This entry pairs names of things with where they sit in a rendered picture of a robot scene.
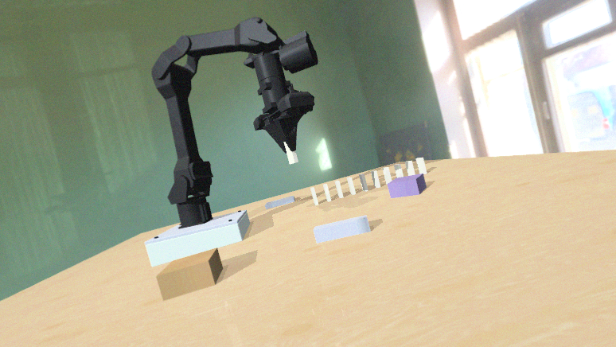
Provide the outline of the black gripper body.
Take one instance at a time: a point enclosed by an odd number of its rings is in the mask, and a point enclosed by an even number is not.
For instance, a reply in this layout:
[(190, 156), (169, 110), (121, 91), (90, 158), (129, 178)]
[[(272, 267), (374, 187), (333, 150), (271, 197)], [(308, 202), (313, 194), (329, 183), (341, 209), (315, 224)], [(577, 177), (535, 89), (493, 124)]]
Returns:
[[(262, 95), (265, 108), (263, 115), (253, 122), (255, 131), (262, 130), (264, 126), (274, 124), (274, 120), (284, 115), (300, 114), (300, 107), (308, 109), (313, 107), (314, 98), (309, 92), (289, 93), (290, 81), (284, 76), (272, 76), (259, 82), (258, 95)], [(269, 114), (266, 114), (269, 113)]]

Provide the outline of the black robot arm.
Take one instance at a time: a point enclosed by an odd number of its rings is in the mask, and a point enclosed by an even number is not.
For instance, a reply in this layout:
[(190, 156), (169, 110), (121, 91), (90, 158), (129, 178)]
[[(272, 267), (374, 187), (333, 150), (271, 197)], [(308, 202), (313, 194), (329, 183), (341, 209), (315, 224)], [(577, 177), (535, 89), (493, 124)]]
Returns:
[[(305, 30), (283, 41), (259, 17), (240, 21), (231, 29), (181, 35), (174, 45), (162, 52), (152, 68), (152, 76), (155, 87), (166, 101), (177, 152), (174, 184), (167, 198), (170, 204), (177, 205), (181, 222), (178, 229), (213, 219), (206, 201), (213, 175), (210, 163), (201, 159), (197, 149), (188, 103), (191, 79), (197, 72), (201, 56), (238, 51), (249, 53), (244, 65), (255, 68), (259, 82), (272, 76), (284, 76), (283, 68), (296, 73), (318, 64), (317, 53)], [(174, 63), (185, 54), (184, 67)]]

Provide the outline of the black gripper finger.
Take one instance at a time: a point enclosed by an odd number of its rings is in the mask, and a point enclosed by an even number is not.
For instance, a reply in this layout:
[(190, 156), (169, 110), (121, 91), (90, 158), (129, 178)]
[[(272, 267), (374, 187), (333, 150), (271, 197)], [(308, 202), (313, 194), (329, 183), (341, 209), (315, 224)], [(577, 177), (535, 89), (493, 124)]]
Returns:
[(274, 124), (269, 124), (263, 127), (263, 129), (277, 142), (277, 144), (280, 146), (280, 148), (284, 151), (284, 153), (286, 154), (286, 147), (284, 145), (284, 139), (281, 135), (281, 133), (279, 132), (278, 127)]
[(296, 150), (297, 125), (304, 113), (280, 116), (274, 120), (290, 151)]

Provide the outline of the white domino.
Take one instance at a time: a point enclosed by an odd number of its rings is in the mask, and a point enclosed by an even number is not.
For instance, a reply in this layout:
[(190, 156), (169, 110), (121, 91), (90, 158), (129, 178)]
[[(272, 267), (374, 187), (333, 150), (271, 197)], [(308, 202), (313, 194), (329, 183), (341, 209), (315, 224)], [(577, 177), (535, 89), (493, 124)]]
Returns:
[(395, 164), (394, 168), (395, 168), (395, 172), (396, 172), (396, 177), (403, 177), (404, 176), (400, 164)]
[(318, 205), (318, 199), (317, 199), (317, 196), (316, 196), (316, 193), (315, 193), (314, 187), (310, 188), (310, 190), (311, 190), (311, 193), (312, 193), (312, 197), (313, 197), (313, 199), (314, 199), (314, 204), (315, 204), (315, 205)]
[(360, 180), (361, 180), (361, 186), (362, 186), (363, 191), (365, 191), (365, 192), (368, 191), (368, 186), (367, 186), (367, 183), (366, 183), (366, 180), (365, 180), (365, 175), (362, 173), (362, 174), (359, 174), (359, 177), (360, 177)]
[(296, 151), (290, 151), (290, 149), (287, 146), (286, 142), (284, 142), (284, 145), (286, 147), (287, 157), (288, 157), (289, 163), (293, 164), (293, 163), (298, 162)]
[(386, 184), (388, 184), (389, 182), (392, 181), (389, 168), (388, 167), (384, 167), (382, 169), (383, 169), (383, 172), (384, 172), (384, 178), (385, 178)]
[(427, 174), (427, 170), (426, 170), (426, 166), (425, 166), (423, 158), (417, 158), (416, 161), (417, 161), (417, 165), (419, 168), (419, 174)]
[(349, 189), (350, 189), (350, 193), (352, 195), (356, 194), (356, 191), (354, 189), (354, 185), (353, 185), (353, 179), (351, 177), (347, 177), (347, 181), (349, 183)]
[(327, 184), (323, 184), (324, 190), (325, 190), (325, 194), (326, 194), (326, 200), (329, 202), (331, 201), (330, 195), (329, 195), (329, 189)]
[(335, 185), (336, 185), (336, 188), (337, 188), (337, 193), (338, 193), (339, 198), (343, 198), (340, 182), (339, 181), (335, 181)]
[(412, 161), (406, 161), (405, 165), (406, 165), (406, 168), (407, 168), (408, 176), (415, 175), (415, 171), (414, 171), (414, 167), (413, 167)]
[(371, 171), (371, 175), (375, 188), (380, 188), (380, 182), (376, 170)]

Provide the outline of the brown rectangular block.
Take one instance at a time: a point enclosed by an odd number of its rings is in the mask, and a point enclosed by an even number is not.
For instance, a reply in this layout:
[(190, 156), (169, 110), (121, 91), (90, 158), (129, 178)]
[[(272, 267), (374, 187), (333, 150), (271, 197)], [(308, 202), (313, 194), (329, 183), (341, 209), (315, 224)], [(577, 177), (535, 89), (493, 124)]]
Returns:
[(222, 270), (217, 248), (173, 260), (156, 276), (163, 302), (215, 286)]

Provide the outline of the purple rectangular block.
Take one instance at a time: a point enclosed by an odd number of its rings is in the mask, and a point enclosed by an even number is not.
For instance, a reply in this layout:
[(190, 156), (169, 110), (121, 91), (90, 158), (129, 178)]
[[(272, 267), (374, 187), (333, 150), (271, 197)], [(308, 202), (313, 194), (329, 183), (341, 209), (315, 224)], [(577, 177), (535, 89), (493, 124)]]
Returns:
[(420, 195), (426, 187), (423, 173), (398, 177), (388, 183), (391, 198)]

